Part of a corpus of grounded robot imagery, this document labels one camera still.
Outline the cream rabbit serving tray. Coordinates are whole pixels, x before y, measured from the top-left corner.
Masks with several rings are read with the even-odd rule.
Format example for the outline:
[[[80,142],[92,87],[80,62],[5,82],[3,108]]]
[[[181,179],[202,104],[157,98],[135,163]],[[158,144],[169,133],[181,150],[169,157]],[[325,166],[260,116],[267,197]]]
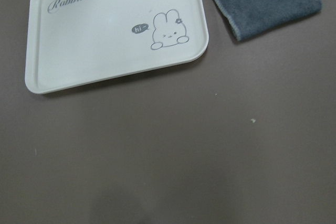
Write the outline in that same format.
[[[191,62],[202,0],[30,0],[25,85],[35,94]]]

